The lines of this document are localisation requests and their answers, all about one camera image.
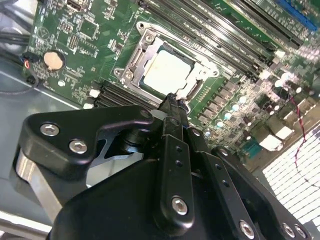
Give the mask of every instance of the blue memory slot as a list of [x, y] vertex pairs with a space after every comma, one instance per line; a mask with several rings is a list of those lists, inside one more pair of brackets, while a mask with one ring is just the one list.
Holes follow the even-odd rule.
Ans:
[[275, 0], [275, 2], [280, 5], [288, 14], [294, 17], [299, 23], [305, 26], [310, 31], [317, 31], [318, 27], [314, 25], [308, 18], [296, 10], [293, 6], [290, 5], [286, 0]]

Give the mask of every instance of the silver screw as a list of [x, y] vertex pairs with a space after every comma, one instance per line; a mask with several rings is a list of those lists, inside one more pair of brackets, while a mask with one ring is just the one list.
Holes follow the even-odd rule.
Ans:
[[304, 239], [307, 238], [306, 233], [298, 226], [298, 225], [294, 225], [295, 230], [301, 235], [301, 237], [303, 237]]
[[174, 197], [172, 199], [172, 208], [179, 215], [186, 215], [188, 212], [187, 204], [179, 197]]
[[125, 72], [125, 77], [127, 79], [132, 79], [134, 77], [134, 74], [131, 71], [126, 71]]
[[228, 156], [228, 152], [224, 150], [223, 148], [220, 148], [220, 153], [222, 153], [225, 156]]
[[88, 147], [85, 144], [85, 142], [78, 139], [71, 141], [69, 143], [69, 148], [72, 152], [76, 154], [84, 154], [88, 150]]
[[50, 136], [50, 137], [57, 136], [58, 133], [60, 132], [59, 128], [56, 125], [51, 123], [43, 124], [40, 127], [40, 131], [43, 135]]
[[192, 129], [192, 132], [194, 133], [194, 135], [196, 136], [200, 136], [200, 132], [197, 129]]
[[296, 236], [294, 231], [292, 230], [291, 227], [288, 226], [288, 224], [286, 224], [284, 222], [284, 223], [282, 223], [282, 226], [283, 226], [284, 231], [286, 232], [286, 234], [288, 234], [291, 238], [294, 238]]
[[154, 40], [154, 36], [152, 36], [152, 35], [150, 35], [150, 34], [147, 34], [146, 36], [145, 36], [145, 41], [147, 42], [147, 43], [152, 43], [152, 41]]
[[241, 220], [239, 222], [239, 226], [240, 226], [240, 229], [243, 232], [243, 234], [246, 235], [246, 237], [248, 239], [254, 239], [255, 238], [254, 230], [251, 228], [251, 226], [246, 221]]

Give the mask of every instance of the chip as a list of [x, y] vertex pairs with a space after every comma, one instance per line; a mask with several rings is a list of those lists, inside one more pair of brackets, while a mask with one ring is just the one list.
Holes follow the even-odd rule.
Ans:
[[150, 88], [167, 95], [176, 93], [187, 84], [191, 66], [175, 55], [161, 50], [149, 62], [143, 82]]

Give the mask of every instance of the mounting hole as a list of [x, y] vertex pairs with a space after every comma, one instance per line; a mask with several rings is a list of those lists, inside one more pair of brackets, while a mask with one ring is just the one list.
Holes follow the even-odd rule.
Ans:
[[179, 146], [176, 146], [176, 147], [175, 147], [175, 150], [177, 150], [179, 153], [182, 152], [182, 149], [181, 149], [181, 147], [179, 147]]
[[227, 188], [230, 187], [229, 183], [228, 183], [226, 180], [223, 180], [222, 183], [223, 183], [223, 185], [225, 185]]
[[175, 161], [175, 165], [177, 165], [179, 168], [183, 166], [182, 162], [179, 160]]
[[220, 166], [219, 164], [215, 164], [214, 165], [217, 169], [221, 170], [222, 169], [222, 166]]
[[145, 118], [149, 118], [149, 113], [146, 110], [141, 110], [140, 114]]

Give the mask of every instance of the black cable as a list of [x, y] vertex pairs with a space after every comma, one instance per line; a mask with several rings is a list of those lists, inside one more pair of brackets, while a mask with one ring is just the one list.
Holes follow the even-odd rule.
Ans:
[[7, 96], [15, 96], [15, 95], [21, 95], [21, 94], [26, 94], [28, 92], [31, 92], [35, 87], [39, 85], [39, 78], [37, 74], [30, 68], [27, 69], [29, 73], [34, 77], [34, 84], [32, 84], [29, 88], [25, 90], [20, 90], [20, 91], [0, 91], [0, 95], [7, 95]]
[[19, 66], [23, 66], [23, 62], [20, 61], [18, 56], [12, 54], [11, 52], [5, 49], [0, 50], [0, 57], [11, 63], [18, 64]]
[[21, 28], [23, 28], [24, 30], [26, 30], [27, 32], [31, 32], [32, 29], [32, 25], [30, 23], [28, 23], [27, 21], [25, 21], [23, 18], [21, 18], [20, 16], [16, 15], [14, 13], [14, 11], [6, 8], [4, 5], [0, 4], [0, 13], [2, 13], [3, 15], [7, 16], [8, 18], [12, 19], [13, 21], [15, 21]]
[[20, 45], [20, 46], [28, 46], [29, 44], [29, 42], [25, 40], [16, 40], [16, 39], [1, 38], [1, 37], [0, 37], [0, 43]]
[[0, 38], [29, 41], [30, 35], [1, 31], [0, 32]]

